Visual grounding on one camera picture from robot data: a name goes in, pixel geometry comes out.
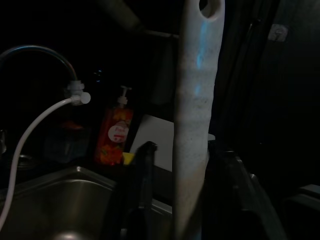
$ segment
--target sink basin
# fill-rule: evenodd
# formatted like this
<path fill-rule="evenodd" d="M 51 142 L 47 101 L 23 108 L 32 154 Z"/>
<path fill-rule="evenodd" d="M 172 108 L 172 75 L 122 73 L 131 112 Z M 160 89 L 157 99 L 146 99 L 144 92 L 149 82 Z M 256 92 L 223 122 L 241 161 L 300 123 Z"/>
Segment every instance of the sink basin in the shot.
<path fill-rule="evenodd" d="M 19 184 L 0 239 L 97 240 L 115 185 L 79 166 Z M 151 219 L 152 240 L 169 239 L 172 208 L 153 200 Z"/>

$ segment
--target red soap bottle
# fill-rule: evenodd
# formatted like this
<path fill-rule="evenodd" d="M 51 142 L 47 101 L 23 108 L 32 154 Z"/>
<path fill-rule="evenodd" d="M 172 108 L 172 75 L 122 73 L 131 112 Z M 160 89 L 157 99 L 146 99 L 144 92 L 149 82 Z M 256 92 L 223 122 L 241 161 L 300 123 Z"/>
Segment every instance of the red soap bottle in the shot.
<path fill-rule="evenodd" d="M 106 110 L 95 150 L 94 160 L 104 165 L 113 166 L 123 162 L 122 152 L 133 117 L 133 111 L 125 108 L 128 102 L 126 93 L 131 88 L 121 87 L 123 94 L 117 100 L 118 106 Z"/>

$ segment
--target white tube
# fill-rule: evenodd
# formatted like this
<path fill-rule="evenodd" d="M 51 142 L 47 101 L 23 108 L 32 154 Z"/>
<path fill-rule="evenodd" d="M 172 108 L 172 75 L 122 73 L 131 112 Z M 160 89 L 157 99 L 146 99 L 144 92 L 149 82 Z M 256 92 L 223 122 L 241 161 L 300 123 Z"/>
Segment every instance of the white tube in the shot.
<path fill-rule="evenodd" d="M 9 179 L 9 186 L 8 186 L 8 192 L 6 194 L 6 199 L 5 199 L 5 203 L 3 206 L 3 210 L 0 216 L 0 231 L 6 221 L 6 218 L 8 216 L 9 210 L 10 210 L 10 206 L 11 206 L 11 202 L 12 199 L 14 197 L 14 192 L 15 192 L 15 185 L 16 185 L 16 175 L 17 175 L 17 167 L 18 167 L 18 161 L 19 161 L 19 157 L 20 157 L 20 153 L 21 150 L 27 140 L 27 138 L 29 137 L 29 135 L 31 134 L 31 132 L 36 128 L 36 126 L 46 117 L 48 116 L 50 113 L 52 113 L 53 111 L 57 110 L 58 108 L 70 104 L 72 102 L 71 98 L 67 98 L 63 101 L 60 101 L 54 105 L 52 105 L 51 107 L 49 107 L 47 110 L 45 110 L 43 113 L 41 113 L 31 124 L 30 126 L 25 130 L 24 134 L 22 135 L 22 137 L 19 140 L 18 145 L 15 148 L 14 151 L 14 155 L 13 155 L 13 159 L 12 159 L 12 164 L 11 164 L 11 172 L 10 172 L 10 179 Z"/>

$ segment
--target yellow sponge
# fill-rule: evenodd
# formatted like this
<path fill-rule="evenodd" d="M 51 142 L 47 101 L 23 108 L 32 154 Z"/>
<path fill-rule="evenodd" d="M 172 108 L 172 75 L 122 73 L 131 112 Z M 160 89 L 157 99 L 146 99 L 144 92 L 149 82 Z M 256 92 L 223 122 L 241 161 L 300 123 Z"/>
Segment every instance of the yellow sponge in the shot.
<path fill-rule="evenodd" d="M 123 156 L 123 159 L 124 159 L 123 165 L 129 165 L 132 162 L 132 160 L 134 159 L 135 154 L 128 153 L 128 152 L 123 152 L 122 156 Z"/>

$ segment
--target soap bottle pump head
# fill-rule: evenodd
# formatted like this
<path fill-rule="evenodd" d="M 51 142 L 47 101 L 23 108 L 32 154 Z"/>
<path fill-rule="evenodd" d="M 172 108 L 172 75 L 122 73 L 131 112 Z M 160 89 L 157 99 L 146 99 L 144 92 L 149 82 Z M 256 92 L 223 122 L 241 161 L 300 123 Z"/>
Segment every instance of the soap bottle pump head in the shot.
<path fill-rule="evenodd" d="M 128 103 L 128 99 L 126 98 L 126 94 L 128 90 L 131 90 L 131 87 L 127 87 L 127 86 L 121 86 L 121 88 L 123 88 L 123 92 L 122 92 L 122 96 L 118 97 L 118 103 L 120 105 L 121 108 L 123 108 L 127 103 Z"/>

